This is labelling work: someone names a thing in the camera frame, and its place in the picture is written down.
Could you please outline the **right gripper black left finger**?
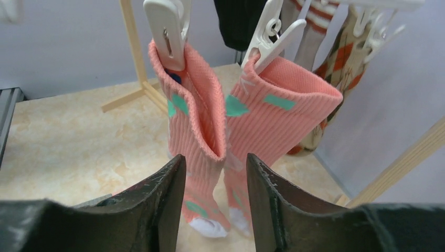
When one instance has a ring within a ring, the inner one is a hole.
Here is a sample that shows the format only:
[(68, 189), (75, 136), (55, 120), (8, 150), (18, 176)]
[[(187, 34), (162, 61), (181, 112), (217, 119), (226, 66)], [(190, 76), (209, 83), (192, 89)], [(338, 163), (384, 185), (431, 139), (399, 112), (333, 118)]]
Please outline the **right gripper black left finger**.
[(175, 251), (186, 160), (93, 206), (1, 201), (1, 251)]

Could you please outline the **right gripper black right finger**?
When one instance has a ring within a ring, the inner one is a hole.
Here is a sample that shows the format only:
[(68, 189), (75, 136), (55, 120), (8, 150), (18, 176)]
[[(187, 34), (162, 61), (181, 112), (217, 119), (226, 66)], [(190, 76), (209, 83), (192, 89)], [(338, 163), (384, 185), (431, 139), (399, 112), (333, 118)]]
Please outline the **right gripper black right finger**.
[(246, 161), (257, 251), (444, 251), (444, 205), (370, 203), (346, 208)]

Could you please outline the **pink sock with teal spots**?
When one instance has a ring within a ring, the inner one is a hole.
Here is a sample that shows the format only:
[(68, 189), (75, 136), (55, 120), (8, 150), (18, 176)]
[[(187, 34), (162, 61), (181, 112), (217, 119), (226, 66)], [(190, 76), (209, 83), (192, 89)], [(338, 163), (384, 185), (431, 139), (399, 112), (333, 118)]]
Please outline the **pink sock with teal spots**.
[(322, 78), (282, 57), (256, 73), (251, 58), (226, 98), (228, 151), (224, 167), (231, 223), (252, 230), (246, 160), (272, 165), (295, 147), (343, 100)]

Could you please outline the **white plastic clip hanger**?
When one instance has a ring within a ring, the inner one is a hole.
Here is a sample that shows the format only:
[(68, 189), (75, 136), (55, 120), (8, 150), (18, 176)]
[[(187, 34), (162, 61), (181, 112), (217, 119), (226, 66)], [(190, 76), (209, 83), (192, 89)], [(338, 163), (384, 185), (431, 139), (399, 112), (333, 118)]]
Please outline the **white plastic clip hanger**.
[[(390, 8), (394, 11), (414, 11), (424, 4), (424, 1), (348, 1), (349, 4), (362, 6), (353, 34), (358, 37), (376, 9)], [(282, 1), (266, 1), (261, 16), (247, 49), (243, 64), (257, 54), (259, 60), (255, 70), (260, 73), (275, 59), (293, 39), (303, 35), (306, 21), (293, 22), (283, 33), (279, 19)], [(185, 45), (187, 41), (191, 1), (144, 1), (143, 8), (149, 22), (152, 37), (155, 42), (160, 61), (163, 66), (173, 71), (183, 71), (186, 68)]]

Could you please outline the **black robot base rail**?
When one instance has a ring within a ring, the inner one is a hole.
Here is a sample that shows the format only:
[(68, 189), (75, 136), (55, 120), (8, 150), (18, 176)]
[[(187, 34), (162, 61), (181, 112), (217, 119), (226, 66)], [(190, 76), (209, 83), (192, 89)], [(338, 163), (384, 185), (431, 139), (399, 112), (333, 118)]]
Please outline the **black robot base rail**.
[(16, 103), (23, 100), (24, 94), (20, 88), (1, 90), (1, 163), (4, 156)]

